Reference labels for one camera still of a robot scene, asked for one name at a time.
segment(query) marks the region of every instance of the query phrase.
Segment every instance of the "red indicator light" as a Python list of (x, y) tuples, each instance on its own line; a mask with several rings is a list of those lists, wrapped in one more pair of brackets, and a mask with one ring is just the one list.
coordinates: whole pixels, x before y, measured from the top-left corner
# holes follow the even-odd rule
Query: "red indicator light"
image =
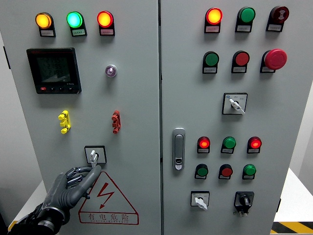
[(250, 145), (251, 148), (257, 149), (261, 147), (262, 142), (259, 137), (252, 137), (249, 139), (248, 144)]
[(211, 8), (206, 13), (206, 20), (209, 24), (219, 24), (222, 21), (223, 13), (219, 8)]
[(225, 168), (222, 170), (222, 176), (228, 177), (231, 176), (233, 173), (233, 170), (231, 168)]
[(281, 49), (273, 49), (264, 57), (266, 67), (271, 70), (281, 69), (287, 62), (287, 54)]
[(275, 23), (282, 24), (288, 19), (289, 10), (285, 6), (277, 6), (271, 10), (270, 16)]
[(103, 28), (108, 28), (113, 24), (113, 15), (109, 11), (101, 11), (97, 16), (98, 24)]
[(241, 52), (236, 56), (235, 60), (236, 60), (237, 65), (244, 66), (249, 62), (250, 57), (247, 53)]
[(201, 148), (207, 148), (210, 146), (210, 141), (209, 140), (202, 140), (202, 141), (200, 141), (199, 146)]

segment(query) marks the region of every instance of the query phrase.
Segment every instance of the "indicator light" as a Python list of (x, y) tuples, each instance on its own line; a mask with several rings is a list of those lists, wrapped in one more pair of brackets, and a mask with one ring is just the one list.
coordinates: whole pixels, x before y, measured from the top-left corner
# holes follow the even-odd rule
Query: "indicator light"
[(67, 15), (67, 23), (71, 30), (72, 37), (87, 36), (84, 18), (79, 12), (69, 12)]
[(243, 169), (243, 180), (253, 180), (255, 177), (256, 168), (253, 164), (245, 165)]
[(287, 62), (287, 54), (282, 49), (268, 50), (263, 54), (260, 73), (275, 72)]
[(219, 179), (229, 180), (230, 176), (233, 174), (233, 169), (229, 164), (224, 164), (220, 167)]
[(210, 139), (206, 136), (202, 136), (198, 139), (197, 153), (209, 153), (210, 152)]
[(202, 73), (217, 73), (217, 65), (220, 58), (214, 51), (208, 51), (203, 56)]
[(35, 17), (41, 37), (55, 37), (53, 18), (46, 12), (38, 13)]
[(115, 36), (114, 17), (109, 11), (101, 11), (97, 16), (100, 36)]
[(204, 21), (204, 33), (219, 33), (223, 13), (219, 8), (210, 8), (206, 12)]
[(205, 180), (209, 170), (206, 164), (199, 164), (196, 167), (195, 171), (195, 179), (202, 179)]
[(101, 11), (97, 16), (98, 24), (103, 27), (107, 28), (110, 27), (113, 23), (113, 16), (108, 11)]
[(211, 8), (206, 13), (206, 20), (209, 24), (218, 24), (222, 21), (223, 13), (218, 8)]
[(83, 17), (76, 11), (70, 12), (67, 15), (67, 23), (72, 28), (79, 28), (83, 24)]
[(233, 55), (231, 73), (246, 73), (249, 60), (250, 60), (250, 56), (247, 52), (243, 50), (237, 51)]
[(38, 27), (41, 29), (49, 28), (52, 24), (52, 20), (51, 20), (50, 15), (48, 15), (45, 12), (38, 13), (35, 21), (36, 21), (36, 24), (38, 25)]
[(236, 33), (250, 33), (252, 30), (255, 10), (252, 7), (243, 7), (237, 14)]
[(259, 137), (254, 136), (248, 140), (247, 153), (260, 153), (262, 141)]
[(289, 17), (289, 10), (285, 6), (274, 7), (268, 17), (266, 31), (282, 32), (284, 22)]
[(234, 153), (234, 149), (236, 146), (235, 138), (229, 136), (223, 140), (221, 153)]

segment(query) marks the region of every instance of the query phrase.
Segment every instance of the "orange indicator light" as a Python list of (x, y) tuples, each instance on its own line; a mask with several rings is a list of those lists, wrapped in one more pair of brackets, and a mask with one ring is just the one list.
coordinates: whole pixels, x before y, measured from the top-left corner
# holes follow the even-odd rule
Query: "orange indicator light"
[(37, 14), (35, 21), (41, 29), (49, 28), (52, 24), (51, 16), (45, 12)]
[(97, 16), (98, 24), (107, 28), (110, 27), (113, 23), (113, 16), (109, 11), (101, 11)]
[(211, 8), (206, 13), (206, 20), (210, 24), (219, 24), (222, 21), (223, 13), (219, 8)]

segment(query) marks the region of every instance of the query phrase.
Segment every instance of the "electrical hazard symbol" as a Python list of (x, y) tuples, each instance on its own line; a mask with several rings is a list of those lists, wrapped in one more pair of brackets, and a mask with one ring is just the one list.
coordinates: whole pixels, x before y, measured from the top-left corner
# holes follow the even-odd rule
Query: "electrical hazard symbol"
[(81, 223), (138, 225), (139, 215), (113, 179), (101, 172), (78, 211)]

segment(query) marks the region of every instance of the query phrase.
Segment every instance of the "robotic hand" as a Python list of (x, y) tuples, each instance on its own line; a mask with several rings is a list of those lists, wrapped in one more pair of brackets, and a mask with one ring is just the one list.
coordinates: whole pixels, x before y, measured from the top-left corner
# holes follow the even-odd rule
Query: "robotic hand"
[[(84, 177), (77, 173), (89, 172)], [(54, 181), (47, 196), (34, 212), (23, 218), (19, 223), (45, 226), (57, 234), (62, 225), (69, 222), (69, 210), (85, 197), (90, 199), (87, 190), (99, 177), (101, 167), (74, 167), (67, 173), (61, 173)]]

